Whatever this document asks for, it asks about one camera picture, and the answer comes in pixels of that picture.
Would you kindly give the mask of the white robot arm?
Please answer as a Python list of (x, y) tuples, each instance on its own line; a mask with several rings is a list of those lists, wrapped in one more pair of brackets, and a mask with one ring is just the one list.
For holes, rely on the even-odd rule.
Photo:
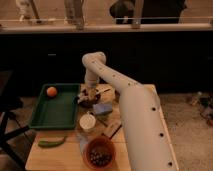
[(120, 94), (131, 171), (180, 171), (156, 91), (108, 67), (103, 52), (85, 54), (82, 63), (88, 90), (102, 78)]

